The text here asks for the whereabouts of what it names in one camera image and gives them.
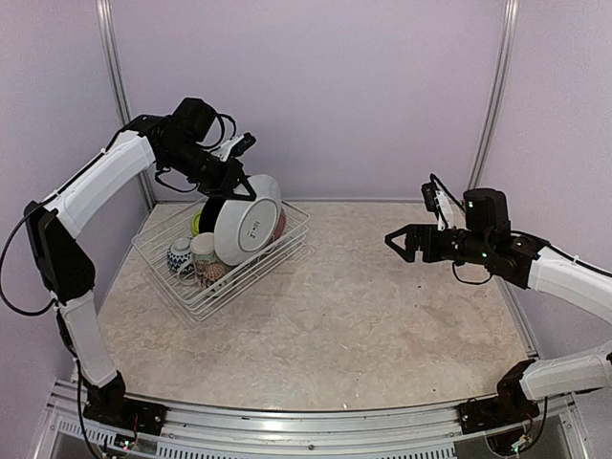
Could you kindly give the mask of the black rimmed striped plate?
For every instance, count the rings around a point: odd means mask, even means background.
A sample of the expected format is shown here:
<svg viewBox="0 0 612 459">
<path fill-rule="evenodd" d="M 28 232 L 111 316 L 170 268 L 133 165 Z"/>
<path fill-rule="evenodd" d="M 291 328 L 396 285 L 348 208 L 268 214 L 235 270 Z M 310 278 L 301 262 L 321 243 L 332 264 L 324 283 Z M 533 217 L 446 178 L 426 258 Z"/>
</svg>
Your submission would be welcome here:
<svg viewBox="0 0 612 459">
<path fill-rule="evenodd" d="M 200 213 L 198 230 L 200 233 L 214 233 L 218 216 L 226 200 L 219 197 L 209 197 Z"/>
</svg>

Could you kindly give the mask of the red teal floral plate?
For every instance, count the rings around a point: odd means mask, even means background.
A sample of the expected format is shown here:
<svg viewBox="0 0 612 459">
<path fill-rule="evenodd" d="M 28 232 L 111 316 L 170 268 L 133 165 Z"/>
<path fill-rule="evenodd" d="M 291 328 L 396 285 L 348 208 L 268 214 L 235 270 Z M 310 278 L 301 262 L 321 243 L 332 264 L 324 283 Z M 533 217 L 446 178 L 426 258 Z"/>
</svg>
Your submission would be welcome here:
<svg viewBox="0 0 612 459">
<path fill-rule="evenodd" d="M 244 263 L 268 245 L 281 213 L 281 190 L 274 177 L 257 174 L 249 183 L 255 200 L 226 201 L 215 223 L 215 253 L 230 266 Z"/>
</svg>

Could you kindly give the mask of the light teal flower plate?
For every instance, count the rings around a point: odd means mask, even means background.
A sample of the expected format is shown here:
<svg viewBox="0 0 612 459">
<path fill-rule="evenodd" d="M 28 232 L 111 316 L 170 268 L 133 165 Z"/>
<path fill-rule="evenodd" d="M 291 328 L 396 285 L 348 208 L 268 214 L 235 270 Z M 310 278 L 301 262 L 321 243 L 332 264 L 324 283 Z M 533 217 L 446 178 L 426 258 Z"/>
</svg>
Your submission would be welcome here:
<svg viewBox="0 0 612 459">
<path fill-rule="evenodd" d="M 269 243 L 277 241 L 282 235 L 286 227 L 286 214 L 284 210 L 281 210 L 276 226 L 273 230 Z"/>
</svg>

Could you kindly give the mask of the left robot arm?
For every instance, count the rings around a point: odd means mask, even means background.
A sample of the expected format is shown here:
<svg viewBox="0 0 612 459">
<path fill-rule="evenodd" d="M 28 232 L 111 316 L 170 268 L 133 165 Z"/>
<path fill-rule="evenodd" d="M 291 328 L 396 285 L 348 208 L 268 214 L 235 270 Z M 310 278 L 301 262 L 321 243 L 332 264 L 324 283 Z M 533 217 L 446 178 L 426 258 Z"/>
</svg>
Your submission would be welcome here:
<svg viewBox="0 0 612 459">
<path fill-rule="evenodd" d="M 35 265 L 67 330 L 82 379 L 101 389 L 95 406 L 113 425 L 127 424 L 134 406 L 112 388 L 122 384 L 122 377 L 98 325 L 95 267 L 77 237 L 110 198 L 150 166 L 158 174 L 183 174 L 207 197 L 254 201 L 240 160 L 254 145 L 254 135 L 203 144 L 211 126 L 226 119 L 199 98 L 184 98 L 170 115 L 140 115 L 64 185 L 25 209 Z"/>
</svg>

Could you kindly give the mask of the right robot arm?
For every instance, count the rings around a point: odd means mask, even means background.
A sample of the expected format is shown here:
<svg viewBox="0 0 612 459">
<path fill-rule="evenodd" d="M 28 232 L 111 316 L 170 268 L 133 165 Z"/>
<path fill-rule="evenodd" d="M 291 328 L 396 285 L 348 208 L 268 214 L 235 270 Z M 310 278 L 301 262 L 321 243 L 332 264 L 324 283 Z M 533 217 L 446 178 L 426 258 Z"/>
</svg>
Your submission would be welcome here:
<svg viewBox="0 0 612 459">
<path fill-rule="evenodd" d="M 434 184 L 422 192 L 436 224 L 408 224 L 384 238 L 405 262 L 420 257 L 425 263 L 448 261 L 483 267 L 524 290 L 560 298 L 605 322 L 611 320 L 611 274 L 571 256 L 538 236 L 511 228 L 507 199 L 492 188 L 465 192 L 465 227 L 452 226 L 446 193 Z M 489 414 L 500 424 L 511 423 L 527 401 L 568 392 L 606 388 L 611 384 L 611 344 L 564 357 L 520 363 L 508 388 L 492 398 Z"/>
</svg>

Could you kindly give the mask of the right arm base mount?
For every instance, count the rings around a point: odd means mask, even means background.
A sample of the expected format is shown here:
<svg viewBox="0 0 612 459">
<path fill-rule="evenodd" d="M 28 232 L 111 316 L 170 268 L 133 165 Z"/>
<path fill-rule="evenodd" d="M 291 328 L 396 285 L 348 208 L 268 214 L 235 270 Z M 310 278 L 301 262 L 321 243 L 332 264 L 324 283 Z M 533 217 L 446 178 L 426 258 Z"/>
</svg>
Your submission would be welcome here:
<svg viewBox="0 0 612 459">
<path fill-rule="evenodd" d="M 525 370 L 534 359 L 513 366 L 497 383 L 496 394 L 484 399 L 468 399 L 457 406 L 463 434 L 509 426 L 540 414 L 537 402 L 529 400 L 520 386 Z"/>
</svg>

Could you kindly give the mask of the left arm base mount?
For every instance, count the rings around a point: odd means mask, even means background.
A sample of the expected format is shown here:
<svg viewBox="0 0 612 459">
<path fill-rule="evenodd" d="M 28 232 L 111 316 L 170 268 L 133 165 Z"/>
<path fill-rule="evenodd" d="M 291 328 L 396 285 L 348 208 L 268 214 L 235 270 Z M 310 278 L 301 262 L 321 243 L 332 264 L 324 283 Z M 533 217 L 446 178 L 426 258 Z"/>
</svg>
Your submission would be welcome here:
<svg viewBox="0 0 612 459">
<path fill-rule="evenodd" d="M 85 382 L 87 402 L 84 417 L 134 433 L 160 436 L 166 418 L 163 404 L 137 400 L 126 396 L 126 386 L 120 372 L 104 386 Z"/>
</svg>

